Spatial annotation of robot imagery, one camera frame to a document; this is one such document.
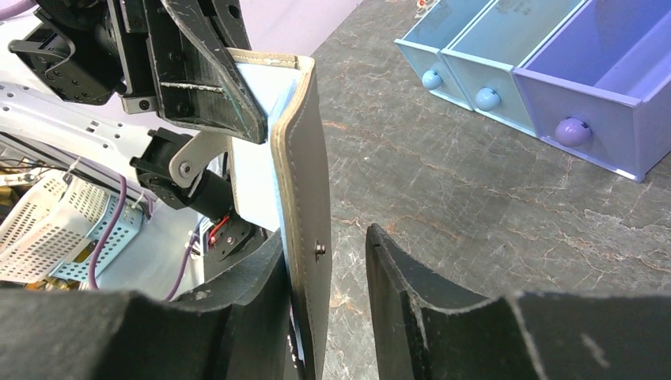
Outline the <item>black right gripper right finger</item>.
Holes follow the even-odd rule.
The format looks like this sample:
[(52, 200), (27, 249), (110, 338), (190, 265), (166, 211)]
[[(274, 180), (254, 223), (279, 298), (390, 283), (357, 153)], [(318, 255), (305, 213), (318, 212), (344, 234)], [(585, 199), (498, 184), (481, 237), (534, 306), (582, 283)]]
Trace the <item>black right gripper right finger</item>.
[(379, 225), (366, 274), (382, 379), (667, 379), (667, 292), (488, 298), (426, 267)]

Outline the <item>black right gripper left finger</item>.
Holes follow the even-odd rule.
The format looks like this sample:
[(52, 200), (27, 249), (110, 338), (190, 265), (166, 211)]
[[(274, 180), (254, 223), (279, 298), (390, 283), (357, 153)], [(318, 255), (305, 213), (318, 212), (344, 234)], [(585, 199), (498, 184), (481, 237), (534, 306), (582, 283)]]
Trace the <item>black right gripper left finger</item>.
[(128, 291), (1, 293), (4, 379), (280, 379), (289, 329), (282, 241), (159, 302)]

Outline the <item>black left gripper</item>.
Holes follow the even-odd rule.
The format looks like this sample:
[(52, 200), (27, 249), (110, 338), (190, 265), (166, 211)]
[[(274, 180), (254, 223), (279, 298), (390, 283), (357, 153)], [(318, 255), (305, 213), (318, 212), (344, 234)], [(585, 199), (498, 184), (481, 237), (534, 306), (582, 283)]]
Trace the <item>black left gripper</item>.
[(40, 1), (37, 27), (9, 51), (67, 102), (128, 113), (251, 143), (267, 117), (230, 48), (250, 43), (237, 1)]

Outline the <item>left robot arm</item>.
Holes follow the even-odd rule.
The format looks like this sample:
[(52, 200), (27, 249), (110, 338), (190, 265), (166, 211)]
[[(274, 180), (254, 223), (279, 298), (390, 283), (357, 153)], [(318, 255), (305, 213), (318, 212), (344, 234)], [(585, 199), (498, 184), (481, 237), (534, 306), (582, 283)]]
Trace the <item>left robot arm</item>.
[(94, 162), (212, 221), (216, 272), (258, 227), (208, 164), (227, 139), (262, 143), (267, 119), (233, 57), (249, 40), (237, 1), (4, 1), (1, 140), (51, 164)]

